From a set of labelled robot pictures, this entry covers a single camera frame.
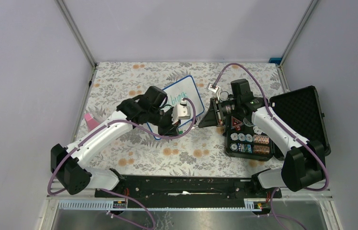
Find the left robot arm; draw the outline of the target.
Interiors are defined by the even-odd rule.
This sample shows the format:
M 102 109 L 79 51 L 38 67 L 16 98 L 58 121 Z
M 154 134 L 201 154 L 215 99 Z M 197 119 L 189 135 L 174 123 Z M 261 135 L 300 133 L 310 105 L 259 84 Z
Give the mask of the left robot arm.
M 86 188 L 106 189 L 113 197 L 124 192 L 124 183 L 113 170 L 99 170 L 88 167 L 89 163 L 104 148 L 120 136 L 142 124 L 157 126 L 157 136 L 168 138 L 179 135 L 180 115 L 187 116 L 188 110 L 176 105 L 163 110 L 167 94 L 156 86 L 134 98 L 123 100 L 104 122 L 81 139 L 63 147 L 54 145 L 50 150 L 51 179 L 57 179 L 63 186 L 60 192 L 70 195 Z

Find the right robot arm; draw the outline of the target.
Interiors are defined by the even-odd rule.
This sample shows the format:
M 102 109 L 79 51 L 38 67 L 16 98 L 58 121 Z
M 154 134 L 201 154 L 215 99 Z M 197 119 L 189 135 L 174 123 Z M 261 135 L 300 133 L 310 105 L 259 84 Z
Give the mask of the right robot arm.
M 309 140 L 294 131 L 269 107 L 265 96 L 255 97 L 246 79 L 231 82 L 231 98 L 220 102 L 211 98 L 206 115 L 198 127 L 223 126 L 227 120 L 235 120 L 240 127 L 244 118 L 259 127 L 284 155 L 281 169 L 261 171 L 251 183 L 251 193 L 263 197 L 270 188 L 286 187 L 291 191 L 311 189 L 314 183 L 325 181 L 321 190 L 329 185 L 325 167 L 325 151 L 321 142 Z

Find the blue framed whiteboard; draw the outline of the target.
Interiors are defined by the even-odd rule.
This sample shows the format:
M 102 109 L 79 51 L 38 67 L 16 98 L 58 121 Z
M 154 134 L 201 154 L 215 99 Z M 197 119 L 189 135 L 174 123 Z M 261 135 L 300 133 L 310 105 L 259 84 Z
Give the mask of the blue framed whiteboard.
M 189 98 L 194 104 L 196 117 L 199 117 L 205 112 L 205 106 L 202 102 L 199 90 L 196 86 L 194 78 L 191 75 L 169 84 L 168 86 L 162 88 L 162 90 L 168 96 L 167 104 L 175 106 L 176 104 L 179 104 L 183 98 Z M 179 131 L 186 131 L 190 127 L 191 121 L 192 114 L 190 119 L 181 120 Z M 150 131 L 157 133 L 157 126 L 147 123 L 147 128 Z

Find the pink metronome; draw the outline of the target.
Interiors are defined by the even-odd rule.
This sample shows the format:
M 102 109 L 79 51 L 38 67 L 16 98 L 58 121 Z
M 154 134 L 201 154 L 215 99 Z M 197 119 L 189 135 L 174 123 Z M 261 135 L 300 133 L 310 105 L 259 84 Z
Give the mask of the pink metronome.
M 84 114 L 83 119 L 86 123 L 88 131 L 92 131 L 100 124 L 92 113 Z

